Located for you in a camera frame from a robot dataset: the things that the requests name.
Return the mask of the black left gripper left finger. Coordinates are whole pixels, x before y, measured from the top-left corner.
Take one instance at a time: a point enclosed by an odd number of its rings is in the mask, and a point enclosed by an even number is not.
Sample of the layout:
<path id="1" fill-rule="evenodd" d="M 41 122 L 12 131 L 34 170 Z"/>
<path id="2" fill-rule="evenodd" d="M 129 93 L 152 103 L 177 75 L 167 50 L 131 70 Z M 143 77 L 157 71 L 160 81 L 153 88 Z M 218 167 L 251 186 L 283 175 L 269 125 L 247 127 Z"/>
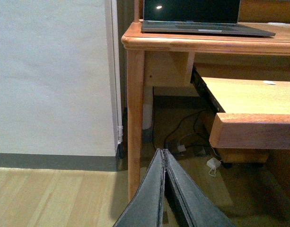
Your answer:
<path id="1" fill-rule="evenodd" d="M 136 194 L 115 227 L 161 227 L 165 192 L 165 157 L 157 149 Z"/>

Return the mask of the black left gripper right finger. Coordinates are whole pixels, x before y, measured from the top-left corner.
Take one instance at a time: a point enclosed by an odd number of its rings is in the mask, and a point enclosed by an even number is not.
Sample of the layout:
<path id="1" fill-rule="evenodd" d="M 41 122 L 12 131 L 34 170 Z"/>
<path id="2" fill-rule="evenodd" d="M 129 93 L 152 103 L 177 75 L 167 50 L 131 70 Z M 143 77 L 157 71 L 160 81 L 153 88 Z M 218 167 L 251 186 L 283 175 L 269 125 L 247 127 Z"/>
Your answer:
<path id="1" fill-rule="evenodd" d="M 234 227 L 235 224 L 203 193 L 175 157 L 163 150 L 165 196 L 181 227 Z"/>

